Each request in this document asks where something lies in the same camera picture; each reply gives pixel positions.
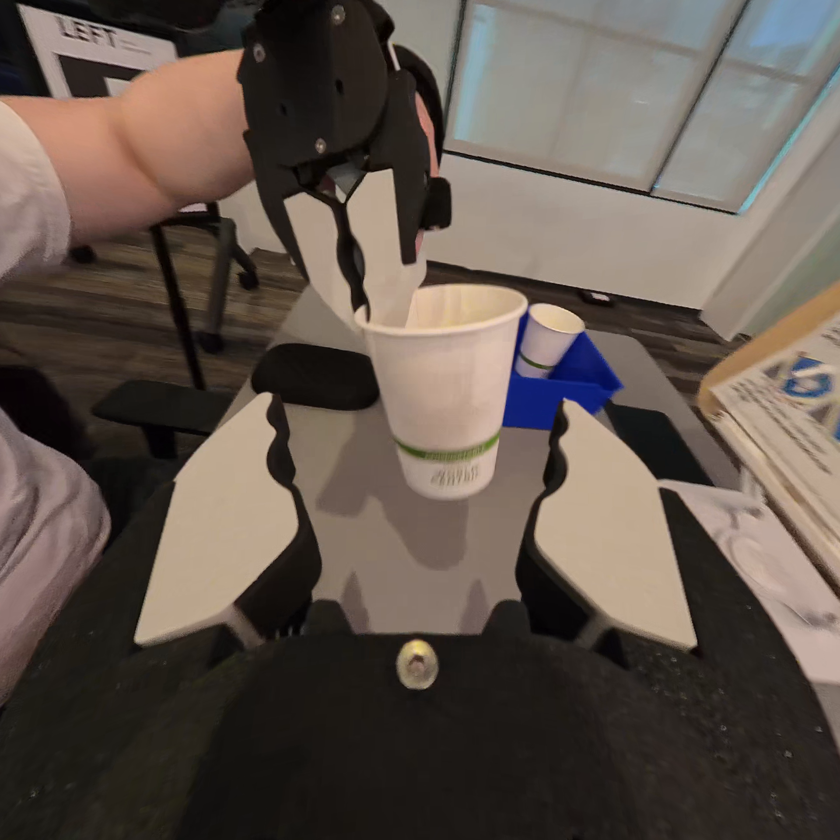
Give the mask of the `white paper cup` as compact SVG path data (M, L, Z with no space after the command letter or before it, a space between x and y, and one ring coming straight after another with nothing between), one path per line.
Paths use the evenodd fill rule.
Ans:
M494 476L519 324L529 302L499 286L418 288L399 327L354 315L407 485L459 501Z
M533 303L513 370L524 378L549 378L584 331L585 322L572 311L548 303Z

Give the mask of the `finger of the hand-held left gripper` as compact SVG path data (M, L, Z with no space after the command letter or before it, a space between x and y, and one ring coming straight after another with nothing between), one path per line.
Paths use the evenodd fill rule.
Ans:
M361 329L404 329L427 263L409 236L413 263L403 261L392 170L364 174L349 196L351 234L364 263L364 303L355 313Z
M361 179L358 169L329 169L315 185L294 183L288 171L256 175L259 200L280 242L337 316L353 316L362 304L362 257L346 207Z

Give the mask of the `black chair base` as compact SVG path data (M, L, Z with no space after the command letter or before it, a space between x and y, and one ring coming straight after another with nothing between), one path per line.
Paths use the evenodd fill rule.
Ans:
M215 258L211 276L205 328L193 334L180 287L177 282L172 255L167 244L164 229L173 227L195 228L210 234L215 241ZM153 249L161 269L164 287L170 302L171 314L182 340L184 350L195 351L196 347L210 354L219 354L224 349L222 324L227 300L229 273L232 265L239 267L239 285L247 291L259 286L257 268L250 256L240 246L237 226L233 219L224 217L217 203L186 206L173 217L150 229Z

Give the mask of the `person's left forearm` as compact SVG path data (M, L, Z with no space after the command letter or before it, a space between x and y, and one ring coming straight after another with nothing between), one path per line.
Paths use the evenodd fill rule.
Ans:
M243 54L179 59L139 75L116 97L2 98L53 166L71 245L149 228L254 180L237 79Z

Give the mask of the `black flat mat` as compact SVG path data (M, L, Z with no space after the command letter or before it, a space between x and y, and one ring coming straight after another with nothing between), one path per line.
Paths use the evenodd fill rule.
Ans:
M616 436L658 480L713 487L700 462L663 413L608 402L604 412Z

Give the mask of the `instruction sheet on wooden stand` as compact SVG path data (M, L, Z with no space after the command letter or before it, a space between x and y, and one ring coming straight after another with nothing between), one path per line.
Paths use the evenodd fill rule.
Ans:
M824 321L839 318L839 284L785 316L772 328L742 346L720 362L700 384L697 404L703 417L717 430L737 461L742 477L761 487L770 506L778 513L795 540L813 561L833 588L839 584L839 533L834 539L811 516L798 495L774 473L769 461L724 411L711 388L767 356L784 349L789 344L817 329Z

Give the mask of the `large window with blinds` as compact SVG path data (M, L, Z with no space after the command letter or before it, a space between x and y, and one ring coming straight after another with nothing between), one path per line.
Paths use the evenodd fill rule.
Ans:
M464 2L447 146L743 214L838 83L838 1Z

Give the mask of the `black white marker board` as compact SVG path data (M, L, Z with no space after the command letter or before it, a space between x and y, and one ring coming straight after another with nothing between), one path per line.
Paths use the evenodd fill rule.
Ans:
M2 2L2 41L27 94L58 99L115 96L141 72L177 60L176 40L115 25L75 2ZM154 254L192 386L207 386L163 226L216 221L217 203L187 205L151 228Z

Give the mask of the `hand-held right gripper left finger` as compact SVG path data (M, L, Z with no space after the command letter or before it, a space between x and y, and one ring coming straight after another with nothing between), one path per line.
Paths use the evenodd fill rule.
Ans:
M218 428L174 480L134 642L225 627L246 648L292 634L322 572L278 395Z

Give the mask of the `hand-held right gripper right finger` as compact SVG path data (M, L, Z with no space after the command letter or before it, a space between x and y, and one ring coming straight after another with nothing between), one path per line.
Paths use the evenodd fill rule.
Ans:
M542 482L517 560L532 628L590 649L618 631L694 650L664 503L642 460L565 401L549 433Z

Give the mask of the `blue plastic bin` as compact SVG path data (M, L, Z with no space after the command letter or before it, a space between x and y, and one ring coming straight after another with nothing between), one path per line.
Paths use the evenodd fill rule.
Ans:
M560 405L565 401L577 403L591 415L599 413L623 388L623 384L587 331L572 344L549 378L529 379L515 373L513 365L527 316L521 317L518 326L502 425L550 430Z

